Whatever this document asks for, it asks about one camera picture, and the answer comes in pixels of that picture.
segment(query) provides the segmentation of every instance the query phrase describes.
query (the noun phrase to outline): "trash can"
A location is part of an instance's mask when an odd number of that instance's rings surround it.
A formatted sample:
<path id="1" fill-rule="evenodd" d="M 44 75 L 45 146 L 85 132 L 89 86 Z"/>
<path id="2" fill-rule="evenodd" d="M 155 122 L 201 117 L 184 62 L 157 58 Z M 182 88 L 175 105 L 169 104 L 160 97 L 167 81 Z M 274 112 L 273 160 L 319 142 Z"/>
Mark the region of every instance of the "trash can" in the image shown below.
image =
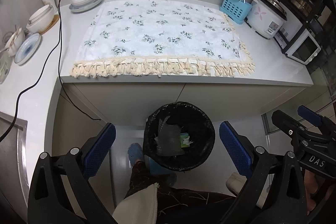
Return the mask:
<path id="1" fill-rule="evenodd" d="M 162 134 L 170 134 L 169 130 L 160 131 L 165 121 L 167 127 L 171 125 L 173 131 L 180 127 L 182 136 L 189 135 L 187 145 L 180 143 L 183 155 L 158 155 L 158 138 Z M 215 129 L 209 117 L 198 107 L 186 103 L 176 102 L 164 105 L 148 117 L 143 137 L 143 153 L 162 167 L 173 171 L 187 171 L 201 165 L 210 155 L 215 143 Z"/>

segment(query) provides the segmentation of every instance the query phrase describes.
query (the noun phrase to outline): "kitchen counter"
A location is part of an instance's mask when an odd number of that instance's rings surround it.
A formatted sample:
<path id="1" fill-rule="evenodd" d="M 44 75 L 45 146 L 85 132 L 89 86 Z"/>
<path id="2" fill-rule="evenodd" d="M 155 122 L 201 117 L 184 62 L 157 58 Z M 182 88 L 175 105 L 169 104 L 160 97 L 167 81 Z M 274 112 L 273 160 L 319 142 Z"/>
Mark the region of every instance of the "kitchen counter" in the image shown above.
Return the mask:
<path id="1" fill-rule="evenodd" d="M 218 8 L 213 4 L 196 0 L 177 0 L 192 4 Z M 175 82 L 175 83 L 226 83 L 253 85 L 311 86 L 310 75 L 304 65 L 286 58 L 274 39 L 267 40 L 243 23 L 234 26 L 250 51 L 256 70 L 247 77 L 209 77 L 193 75 L 156 75 L 117 77 L 98 77 L 96 79 L 69 76 L 76 60 L 76 54 L 90 22 L 100 9 L 96 8 L 82 13 L 72 14 L 68 6 L 61 8 L 63 20 L 63 50 L 61 77 L 67 83 L 84 82 Z M 42 42 L 23 66 L 12 64 L 8 77 L 0 85 L 0 111 L 14 116 L 16 98 L 20 91 L 34 84 L 38 79 L 43 63 L 58 42 L 59 22 L 42 35 Z M 18 118 L 28 121 L 26 131 L 26 171 L 30 183 L 38 156 L 43 151 L 51 151 L 53 122 L 60 93 L 58 82 L 59 48 L 50 56 L 40 82 L 36 87 L 21 96 Z"/>

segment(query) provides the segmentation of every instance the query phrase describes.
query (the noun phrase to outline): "wooden coaster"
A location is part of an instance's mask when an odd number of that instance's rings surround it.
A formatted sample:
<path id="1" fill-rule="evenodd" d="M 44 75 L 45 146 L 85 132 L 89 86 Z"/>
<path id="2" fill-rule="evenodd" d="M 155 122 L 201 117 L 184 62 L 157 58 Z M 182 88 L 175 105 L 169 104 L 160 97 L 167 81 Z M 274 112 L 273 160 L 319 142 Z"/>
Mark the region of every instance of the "wooden coaster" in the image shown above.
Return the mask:
<path id="1" fill-rule="evenodd" d="M 47 31 L 49 31 L 51 29 L 51 27 L 54 26 L 57 23 L 58 20 L 59 20 L 59 15 L 54 15 L 54 18 L 53 18 L 52 22 L 49 24 L 49 26 L 44 31 L 39 32 L 39 34 L 43 35 Z"/>

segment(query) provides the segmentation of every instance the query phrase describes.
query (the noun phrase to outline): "blue croc shoe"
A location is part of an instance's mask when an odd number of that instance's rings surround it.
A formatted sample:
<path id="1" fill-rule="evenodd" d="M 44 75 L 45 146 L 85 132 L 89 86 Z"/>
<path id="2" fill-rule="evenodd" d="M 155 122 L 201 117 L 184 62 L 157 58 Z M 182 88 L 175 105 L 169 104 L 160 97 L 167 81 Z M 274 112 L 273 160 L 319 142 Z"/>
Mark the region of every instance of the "blue croc shoe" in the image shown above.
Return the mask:
<path id="1" fill-rule="evenodd" d="M 128 148 L 128 158 L 132 166 L 136 160 L 145 161 L 143 156 L 142 148 L 138 143 L 132 143 Z"/>

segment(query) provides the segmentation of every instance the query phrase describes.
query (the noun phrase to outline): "rice cooker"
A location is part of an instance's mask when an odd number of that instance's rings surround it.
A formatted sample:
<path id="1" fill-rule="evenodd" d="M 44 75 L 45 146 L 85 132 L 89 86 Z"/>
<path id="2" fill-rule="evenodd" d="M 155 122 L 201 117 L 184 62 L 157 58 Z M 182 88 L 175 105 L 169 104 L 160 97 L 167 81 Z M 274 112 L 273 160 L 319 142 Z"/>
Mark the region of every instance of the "rice cooker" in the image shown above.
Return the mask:
<path id="1" fill-rule="evenodd" d="M 253 0 L 252 9 L 247 15 L 247 23 L 252 30 L 270 39 L 287 21 L 286 16 L 285 10 L 277 0 Z"/>

